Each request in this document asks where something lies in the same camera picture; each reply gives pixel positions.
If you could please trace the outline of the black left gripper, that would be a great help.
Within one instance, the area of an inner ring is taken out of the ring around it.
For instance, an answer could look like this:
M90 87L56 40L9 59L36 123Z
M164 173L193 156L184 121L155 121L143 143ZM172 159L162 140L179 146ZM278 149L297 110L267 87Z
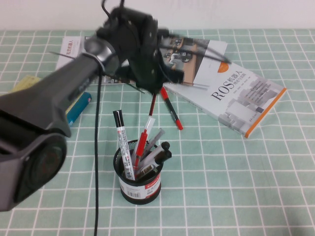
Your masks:
M128 62L136 82L136 89L143 94L160 93L163 87L163 75L160 72L159 46L132 47L128 53Z

